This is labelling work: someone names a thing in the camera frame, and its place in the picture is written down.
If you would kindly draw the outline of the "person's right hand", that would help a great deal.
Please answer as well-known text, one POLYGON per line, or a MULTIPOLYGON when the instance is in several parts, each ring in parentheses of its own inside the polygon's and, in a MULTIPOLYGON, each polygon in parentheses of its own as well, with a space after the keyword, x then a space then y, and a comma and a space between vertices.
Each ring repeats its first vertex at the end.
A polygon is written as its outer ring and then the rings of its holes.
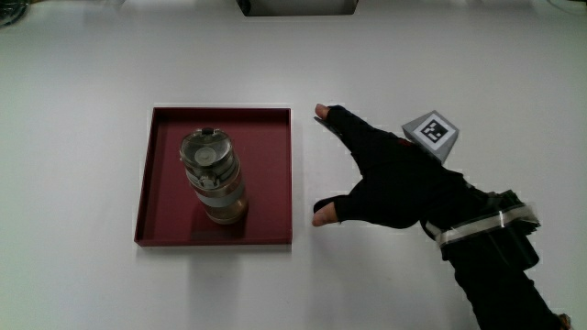
POLYGON ((466 195, 468 184, 421 148, 363 121, 340 105, 316 106, 317 118, 339 136, 361 180, 346 195, 315 204, 313 226, 361 220, 403 229, 466 195))

